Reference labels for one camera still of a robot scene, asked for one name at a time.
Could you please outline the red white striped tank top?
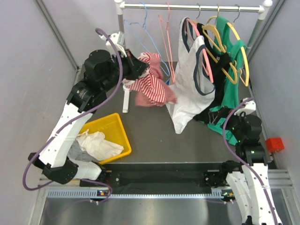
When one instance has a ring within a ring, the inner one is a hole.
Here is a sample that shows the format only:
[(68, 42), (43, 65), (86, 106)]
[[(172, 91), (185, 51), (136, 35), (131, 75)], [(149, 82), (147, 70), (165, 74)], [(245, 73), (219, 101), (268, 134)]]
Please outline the red white striped tank top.
[(143, 52), (138, 60), (149, 66), (142, 76), (135, 81), (124, 79), (122, 82), (126, 88), (136, 91), (135, 105), (143, 107), (164, 106), (167, 103), (177, 103), (177, 97), (173, 90), (163, 81), (161, 58), (159, 54)]

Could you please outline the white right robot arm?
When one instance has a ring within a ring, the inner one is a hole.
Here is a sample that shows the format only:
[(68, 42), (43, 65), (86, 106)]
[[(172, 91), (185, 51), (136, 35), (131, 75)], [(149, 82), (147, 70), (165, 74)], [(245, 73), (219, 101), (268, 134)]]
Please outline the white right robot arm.
[(268, 177), (268, 161), (260, 143), (262, 121), (252, 113), (253, 97), (243, 99), (235, 108), (222, 107), (213, 119), (224, 118), (220, 126), (225, 146), (236, 158), (220, 166), (218, 185), (229, 186), (244, 225), (280, 225)]

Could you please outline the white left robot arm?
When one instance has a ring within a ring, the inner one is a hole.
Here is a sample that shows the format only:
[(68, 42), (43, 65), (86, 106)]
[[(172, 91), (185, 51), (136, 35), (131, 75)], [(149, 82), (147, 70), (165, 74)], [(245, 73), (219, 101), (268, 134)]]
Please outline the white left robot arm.
[(112, 98), (107, 92), (117, 91), (124, 79), (137, 80), (148, 67), (125, 48), (123, 32), (96, 32), (106, 42), (106, 49), (89, 55), (84, 63), (84, 78), (72, 87), (50, 137), (38, 152), (28, 157), (30, 164), (41, 169), (47, 179), (59, 184), (73, 179), (89, 179), (96, 186), (106, 182), (105, 169), (99, 163), (71, 160), (69, 149), (84, 124)]

